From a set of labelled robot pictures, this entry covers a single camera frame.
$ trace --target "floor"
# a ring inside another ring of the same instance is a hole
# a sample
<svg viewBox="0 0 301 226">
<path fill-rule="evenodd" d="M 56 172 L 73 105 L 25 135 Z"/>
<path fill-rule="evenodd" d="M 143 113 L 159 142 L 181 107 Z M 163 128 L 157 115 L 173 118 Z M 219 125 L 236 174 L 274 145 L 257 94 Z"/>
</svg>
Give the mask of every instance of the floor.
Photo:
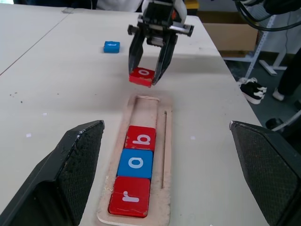
<svg viewBox="0 0 301 226">
<path fill-rule="evenodd" d="M 238 80 L 239 77 L 243 77 L 246 73 L 247 63 L 229 61 L 226 63 L 236 80 Z M 255 65 L 251 73 L 250 78 L 255 77 L 259 84 L 268 87 L 267 93 L 259 105 L 250 103 L 258 120 L 264 127 L 266 121 L 271 118 L 280 118 L 282 121 L 286 121 L 297 113 L 294 102 L 301 98 L 301 86 L 298 87 L 294 96 L 286 99 L 284 102 L 277 101 L 272 96 L 272 93 L 279 84 L 282 74 L 282 71 L 278 71 L 277 76 L 270 76 L 259 63 Z"/>
</svg>

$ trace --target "cardboard box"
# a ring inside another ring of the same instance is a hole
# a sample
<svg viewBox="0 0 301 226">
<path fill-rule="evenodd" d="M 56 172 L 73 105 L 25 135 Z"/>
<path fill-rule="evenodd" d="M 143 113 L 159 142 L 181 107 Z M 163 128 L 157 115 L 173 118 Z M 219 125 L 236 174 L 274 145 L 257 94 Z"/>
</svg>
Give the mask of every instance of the cardboard box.
<svg viewBox="0 0 301 226">
<path fill-rule="evenodd" d="M 220 51 L 253 51 L 258 31 L 244 22 L 237 12 L 204 12 L 202 21 L 216 48 Z"/>
</svg>

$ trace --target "white shelf rack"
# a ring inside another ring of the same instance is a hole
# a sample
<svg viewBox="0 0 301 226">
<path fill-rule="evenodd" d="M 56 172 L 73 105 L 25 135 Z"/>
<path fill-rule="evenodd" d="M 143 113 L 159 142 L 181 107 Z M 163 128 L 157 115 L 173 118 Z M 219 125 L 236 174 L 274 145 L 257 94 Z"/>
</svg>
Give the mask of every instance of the white shelf rack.
<svg viewBox="0 0 301 226">
<path fill-rule="evenodd" d="M 248 7 L 247 9 L 253 15 L 253 17 L 256 19 L 260 19 L 260 18 L 263 18 L 268 15 L 262 5 Z M 262 27 L 271 28 L 274 24 L 275 18 L 276 18 L 276 15 L 271 16 L 270 18 L 259 22 L 258 25 L 262 26 Z M 245 74 L 246 78 L 249 78 L 249 76 L 254 68 L 254 65 L 257 61 L 257 58 L 261 52 L 263 44 L 264 44 L 265 40 L 267 39 L 269 32 L 258 31 L 258 34 L 259 35 L 258 35 L 257 44 L 255 46 L 255 50 L 252 52 L 249 52 L 245 57 L 223 57 L 224 60 L 249 62 L 250 65 Z"/>
</svg>

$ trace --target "wooden tray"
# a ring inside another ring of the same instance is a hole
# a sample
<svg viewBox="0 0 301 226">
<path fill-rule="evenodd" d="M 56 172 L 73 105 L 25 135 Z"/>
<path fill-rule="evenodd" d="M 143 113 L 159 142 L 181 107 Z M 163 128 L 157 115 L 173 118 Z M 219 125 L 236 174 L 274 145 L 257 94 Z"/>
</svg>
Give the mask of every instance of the wooden tray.
<svg viewBox="0 0 301 226">
<path fill-rule="evenodd" d="M 145 218 L 113 215 L 108 206 L 114 187 L 120 155 L 130 125 L 156 128 L 150 202 Z M 172 149 L 172 102 L 166 96 L 150 97 L 133 95 L 124 110 L 118 139 L 111 156 L 109 170 L 98 207 L 98 219 L 109 225 L 119 226 L 166 226 L 170 218 Z"/>
</svg>

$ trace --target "person's leg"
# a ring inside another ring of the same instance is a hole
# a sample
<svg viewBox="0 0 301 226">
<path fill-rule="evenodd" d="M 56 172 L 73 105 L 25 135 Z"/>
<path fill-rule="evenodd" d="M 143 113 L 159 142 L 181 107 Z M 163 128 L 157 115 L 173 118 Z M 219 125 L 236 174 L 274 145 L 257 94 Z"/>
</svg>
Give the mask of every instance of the person's leg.
<svg viewBox="0 0 301 226">
<path fill-rule="evenodd" d="M 284 72 L 278 89 L 275 90 L 273 97 L 283 100 L 284 96 L 293 95 L 294 91 L 301 84 L 301 49 L 296 53 L 292 62 Z"/>
</svg>

